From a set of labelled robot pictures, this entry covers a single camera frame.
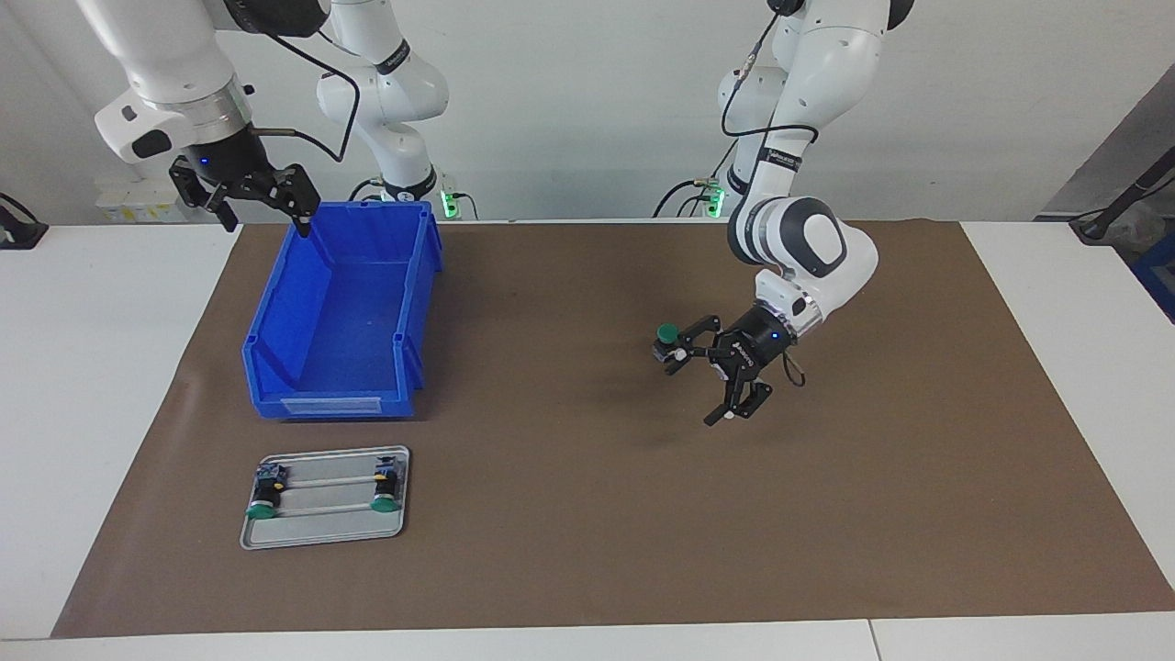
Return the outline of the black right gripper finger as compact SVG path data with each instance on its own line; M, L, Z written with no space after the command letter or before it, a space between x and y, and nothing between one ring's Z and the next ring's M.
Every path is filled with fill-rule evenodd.
M313 218L318 214L320 196L306 167L294 163L286 169L251 173L243 180L243 191L247 198L286 214L298 238L310 237Z
M187 156L173 158L169 177L172 177L173 187L184 205L214 215L224 231L233 232L239 228L239 217L231 210L231 205L224 201L224 191L219 187L209 191Z

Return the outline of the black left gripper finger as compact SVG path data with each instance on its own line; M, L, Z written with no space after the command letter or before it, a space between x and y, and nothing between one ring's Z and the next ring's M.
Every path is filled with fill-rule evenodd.
M709 366L721 376L721 351L716 340L721 330L721 319L704 317L687 328L678 328L673 323L663 323L663 372L676 375L689 360L704 359Z
M776 392L776 387L759 379L757 373L721 373L721 403L701 419L705 426L734 418L750 419Z

